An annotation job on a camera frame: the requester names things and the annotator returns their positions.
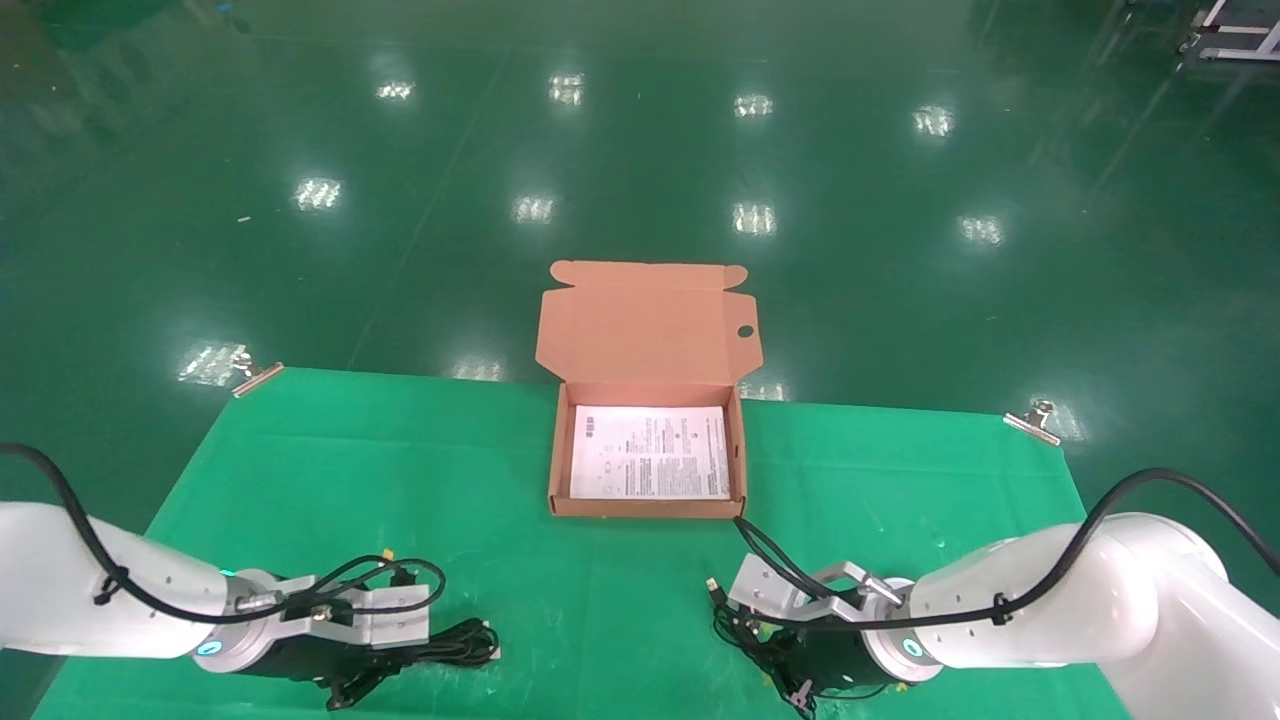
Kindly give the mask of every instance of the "black cable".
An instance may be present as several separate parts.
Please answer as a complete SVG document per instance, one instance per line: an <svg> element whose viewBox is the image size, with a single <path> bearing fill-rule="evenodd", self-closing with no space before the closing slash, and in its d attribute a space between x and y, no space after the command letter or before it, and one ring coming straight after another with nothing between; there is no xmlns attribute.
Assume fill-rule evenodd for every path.
<svg viewBox="0 0 1280 720"><path fill-rule="evenodd" d="M419 560L416 557L408 557L403 560L384 560L374 555L364 555L361 557L357 557L355 560L343 564L340 568L338 568L333 573L329 573L311 587L291 594L289 597L284 598L284 601L280 602L279 605L273 605L270 607L264 607L261 610L253 610L239 615L205 615L202 612L192 612L189 610L183 610L180 607L169 605L168 602L151 594L141 585L134 583L132 579L129 579L129 570L116 564L115 560L111 557L111 555L106 551L106 547L102 546L101 538L99 538L97 532L93 530L93 525L88 520L88 514L84 512L84 507L81 505L79 498L72 489L70 483L67 482L67 477L63 474L61 469L59 469L58 465L49 459L47 455L36 450L35 447L13 442L0 442L0 455L17 455L27 460L49 479L50 484L54 486L54 492L58 493L58 497L61 500L63 509L67 510L67 515L70 518L72 527L76 528L76 534L79 536L81 541L84 543L84 547L88 548L90 555L93 556L93 560L97 561L97 564L102 568L102 571L106 573L108 582L104 583L102 589L99 594L99 598L105 598L102 602L110 600L110 596L116 591L123 589L124 592L133 596L142 605L146 605L147 607L155 610L156 612L163 612L165 615L169 615L170 618L177 618L179 620L187 620L191 623L202 623L207 625L233 625L237 623L248 623L252 620L261 620L262 618L270 618L271 615L275 615L278 612L284 612L285 610L311 607L317 602L332 600L338 594L340 594L342 592L346 592L364 582L376 578L378 575L392 573L394 570L403 569L406 566L425 568L433 574L435 574L436 578L439 579L439 584L426 597L426 600L416 602L413 605L404 605L396 607L360 607L360 609L353 609L352 612L358 615L389 615L396 612L411 612L415 610L421 610L428 605L431 605L440 597L440 593L444 592L444 573L442 573L438 566L435 566L431 562L428 562L426 560ZM324 589L325 585L333 583L338 577L351 570L352 568L356 568L365 562L375 562L375 561L380 564L379 568L370 570L364 575L360 575L358 578L346 580L340 583L337 588L328 591Z"/></svg>
<svg viewBox="0 0 1280 720"><path fill-rule="evenodd" d="M1267 546L1267 543L1258 536L1257 530L1254 530L1249 525L1249 523L1239 514L1239 511L1236 511L1234 507L1230 506L1230 503L1228 503L1225 500L1219 497L1213 491L1211 491L1203 483L1201 483L1199 480L1197 480L1190 475L1179 473L1178 470L1170 470L1167 468L1148 468L1146 470L1138 470L1137 473L1133 473L1132 475L1120 480L1110 491L1107 491L1106 495L1102 496L1102 500L1100 500L1097 505L1093 506L1093 510L1091 510L1089 515L1084 519L1083 523L1080 523L1080 527L1075 530L1075 534L1071 536L1070 542L1066 543L1066 547L1062 550L1062 553L1059 556L1057 561L1053 564L1052 568L1050 568L1048 573L1046 573L1039 582L1032 585L1029 591L1015 598L1002 598L1001 596L997 594L996 601L991 607L983 607L980 610L968 610L964 612L927 615L924 618L899 618L892 620L860 620L856 623L842 623L831 619L783 620L781 618L771 618L768 615L760 615L748 610L744 610L742 615L751 620L771 623L773 625L780 625L783 628L805 628L809 630L827 630L827 632L844 632L844 633L860 633L864 630L901 630L908 628L929 628L934 625L952 625L959 623L975 623L980 620L992 620L997 624L1004 624L1014 612L1025 609L1027 606L1038 601L1039 598L1044 597L1050 591L1052 591L1053 587L1057 585L1062 580L1062 578L1066 577L1068 571L1070 571L1071 569L1071 565L1074 565L1075 561L1080 557L1080 553L1084 552L1084 546L1097 532L1098 525L1107 516L1107 514L1111 512L1111 509L1115 507L1115 505L1119 503L1120 500L1124 498L1126 495L1129 495L1138 487L1153 480L1167 480L1183 486L1193 491L1196 495L1198 495L1202 500L1204 500L1210 505L1212 505L1215 510L1221 512L1231 523L1231 525L1236 530L1239 530L1239 533L1243 534L1245 539L1249 541L1249 544L1253 546L1253 550L1260 556L1262 556L1262 560L1267 564L1271 571L1275 573L1276 575L1280 575L1280 556L1276 555L1275 550ZM758 533L762 538L764 538L764 533L762 533L759 529L755 529L754 525L751 525L751 528L754 529L755 533ZM781 548L777 547L777 544L773 543L773 541L768 541L767 544L771 547L771 550L774 550L778 553L780 559L782 559L782 564L776 564L773 559L767 555L760 555L760 559L764 560L764 562L767 562L771 568L773 568L780 575L790 575L788 568L795 568L795 564L791 562L788 557L786 557L786 555L781 551ZM809 575L805 575L805 578L817 583L817 580L809 578Z"/></svg>
<svg viewBox="0 0 1280 720"><path fill-rule="evenodd" d="M498 633L479 618L471 618L444 632L431 633L426 644L406 648L406 656L413 664L480 667L493 660L498 647Z"/></svg>
<svg viewBox="0 0 1280 720"><path fill-rule="evenodd" d="M787 580L792 585L800 588L801 591L805 592L805 594L808 594L814 600L822 600L835 594L832 593L831 588L810 578L808 573L801 570L800 566L796 565L791 560L791 557L787 556L786 552L782 552L782 548L778 547L778 543L773 542L773 539L769 538L769 536L764 534L764 532L760 528L753 525L746 518L742 516L733 518L733 525L737 527L737 532L742 536L742 539L746 541L746 547L750 548L753 553L755 553L765 562L768 562L769 566L773 568L773 570L783 580ZM773 555L777 555L777 561L773 561L773 557L771 557L769 553L764 552L764 550L760 548L760 546L756 543L756 539L764 543L764 546L768 547Z"/></svg>
<svg viewBox="0 0 1280 720"><path fill-rule="evenodd" d="M872 692L869 692L867 694L822 694L822 693L818 693L818 694L815 694L813 697L820 697L823 700L870 700L870 698L881 694L886 689L888 689L888 684L881 685L881 687L876 688L874 691L872 691Z"/></svg>
<svg viewBox="0 0 1280 720"><path fill-rule="evenodd" d="M351 570L352 568L358 568L360 565L364 565L364 564L367 564L367 562L378 562L379 566L374 568L372 570L369 570L367 573L365 573L362 575L351 578L349 580L343 580L342 584L339 584L335 588L324 589L325 585L333 583L334 579L337 579L343 573ZM378 555L361 555L360 557L356 557L353 560L348 560L347 562L344 562L337 570L329 573L324 578L320 578L319 580L316 580L315 583L312 583L312 585L310 588L301 591L300 594L306 594L306 601L307 602L305 605L315 605L317 602L324 602L326 600L333 600L333 598L340 596L342 593L344 593L344 592L347 592L347 591L349 591L352 588L360 587L364 583L366 583L366 582L369 582L369 580L371 580L371 579L374 579L374 578L376 578L379 575L385 575L387 573L390 573L390 571L394 571L397 569L406 568L406 566L425 568L433 575L435 575L436 580L439 580L435 584L435 589L433 589L431 593L429 596L426 596L425 600L421 600L421 601L415 602L412 605L397 605L397 606L392 606L392 607L352 607L351 612L353 615L394 615L397 612L411 612L413 610L421 610L421 609L431 605L433 602L435 602L436 600L440 598L440 594L444 593L444 571L440 570L440 568L438 565L435 565L434 562L429 562L426 560L420 560L417 557L406 557L403 560L387 560L385 557L381 557L381 556L378 556Z"/></svg>

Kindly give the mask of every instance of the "white robotic arm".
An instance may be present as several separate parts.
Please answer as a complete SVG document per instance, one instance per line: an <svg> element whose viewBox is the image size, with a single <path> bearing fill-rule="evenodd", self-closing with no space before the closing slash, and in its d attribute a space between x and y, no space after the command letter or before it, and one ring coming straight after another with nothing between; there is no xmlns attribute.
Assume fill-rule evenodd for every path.
<svg viewBox="0 0 1280 720"><path fill-rule="evenodd" d="M845 577L856 591L810 598L797 587L809 580L787 579L777 561L748 555L727 596L714 582L708 587L727 609L717 614L721 637L769 673L804 717L818 694L923 683L943 667L1078 662L1101 667L1134 720L1280 717L1280 620L1235 589L1212 548L1172 520L1102 519L1046 594L993 621L1004 598L1029 596L1044 580L1079 528L996 542L914 583L842 562L809 580ZM977 619L913 626L957 612ZM759 639L764 616L783 626L781 637ZM833 628L837 620L849 632ZM827 632L805 632L815 621ZM768 644L769 652L756 651Z"/></svg>
<svg viewBox="0 0 1280 720"><path fill-rule="evenodd" d="M998 542L924 575L905 614L1025 592L1076 527ZM1103 520L1062 582L1005 625L938 625L916 637L948 667L1096 662L1134 720L1272 720L1280 711L1280 620L1228 582L1199 536L1155 515Z"/></svg>

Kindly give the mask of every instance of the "green epoxy floor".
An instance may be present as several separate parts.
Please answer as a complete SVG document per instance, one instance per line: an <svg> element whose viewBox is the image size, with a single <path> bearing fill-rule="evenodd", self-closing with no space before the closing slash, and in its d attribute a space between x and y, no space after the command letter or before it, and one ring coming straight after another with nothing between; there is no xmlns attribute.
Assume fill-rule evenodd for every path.
<svg viewBox="0 0 1280 720"><path fill-rule="evenodd" d="M1193 10L3 4L0 436L141 530L228 400L177 380L193 347L553 382L553 260L740 263L749 395L1047 397L1087 503L1170 465L1280 538L1280 68L1179 69ZM340 182L332 208L298 208L306 178ZM1225 523L1174 491L1132 506L1280 610ZM0 653L5 717L51 666Z"/></svg>

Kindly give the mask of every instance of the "metal clip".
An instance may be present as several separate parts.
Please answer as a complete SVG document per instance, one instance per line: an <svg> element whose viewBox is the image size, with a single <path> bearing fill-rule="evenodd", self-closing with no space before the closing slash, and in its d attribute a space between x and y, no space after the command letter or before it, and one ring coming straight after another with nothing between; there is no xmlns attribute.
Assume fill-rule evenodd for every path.
<svg viewBox="0 0 1280 720"><path fill-rule="evenodd" d="M1032 409L1025 415L1005 413L1005 424L1012 425L1024 433L1039 438L1053 447L1062 445L1062 438L1044 429L1044 421L1053 414L1053 404L1047 400L1032 402Z"/></svg>
<svg viewBox="0 0 1280 720"><path fill-rule="evenodd" d="M241 352L232 360L232 368L244 373L244 382L232 391L232 397L244 397L248 391L278 375L284 364L275 363L264 370L248 352Z"/></svg>

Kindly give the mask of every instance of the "black wire bundle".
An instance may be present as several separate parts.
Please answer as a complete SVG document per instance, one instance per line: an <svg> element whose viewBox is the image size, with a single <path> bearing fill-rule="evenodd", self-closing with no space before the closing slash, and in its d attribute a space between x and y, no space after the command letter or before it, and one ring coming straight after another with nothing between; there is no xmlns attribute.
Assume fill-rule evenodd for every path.
<svg viewBox="0 0 1280 720"><path fill-rule="evenodd" d="M426 644L406 648L413 664L439 662L454 667L481 667L498 650L498 633L479 618L463 620L452 628L431 633Z"/></svg>
<svg viewBox="0 0 1280 720"><path fill-rule="evenodd" d="M799 644L795 633L782 630L762 641L759 623L748 618L745 609L740 607L735 610L730 607L728 602L724 602L727 601L724 591L713 583L708 583L708 591L710 591L714 602L712 628L714 628L716 634L719 639L739 648L762 673L768 675L773 682L773 688L778 692L778 697L794 707L800 717L813 720L814 714L818 711L817 698L858 701L869 700L884 692L887 685L879 685L869 693L855 696L824 694L819 692L803 694L801 687L805 679L794 675L788 666L791 653Z"/></svg>
<svg viewBox="0 0 1280 720"><path fill-rule="evenodd" d="M159 597L148 593L136 582L129 579L129 570L123 565L118 564L111 555L102 546L102 541L97 537L97 532L93 530L93 525L88 520L88 514L84 512L84 507L81 505L79 498L72 489L70 483L67 482L67 477L63 475L61 469L49 459L47 455L36 450L35 447L0 442L0 455L17 455L32 465L35 465L54 486L54 492L63 501L63 507L67 510L67 515L70 518L72 525L76 528L76 533L79 536L84 547L88 548L93 560L102 568L106 573L108 583L104 584L101 592L95 598L97 603L105 603L110 601L111 594L116 589L123 589L128 594L137 598L138 602L146 605L156 612L169 615L170 618L177 618L179 620L188 620L191 623L205 623L210 625L232 625L237 623L248 623L251 620L260 620L262 618L270 618L278 612L284 612L285 610L308 610L316 605L330 601L339 594L362 585L374 578L385 575L387 573L407 573L407 568L422 568L435 575L438 583L431 593L419 602L412 605L394 606L394 607L357 607L352 609L351 612L356 615L392 615L396 612L411 612L413 610L421 610L433 602L435 602L440 593L444 592L444 573L433 562L426 560L420 560L417 557L406 557L403 560L387 560L376 555L361 555L355 557L342 566L337 568L328 575L316 580L311 587L298 591L279 605L273 605L270 607L264 607L261 610L253 610L250 612L241 612L238 615L205 615L202 612L192 612L189 610L183 610L182 607L175 607L168 602L160 600ZM343 580L342 583L329 587L335 583L344 573L351 571L361 565L367 565L370 562L376 562L378 566L369 570L356 578Z"/></svg>

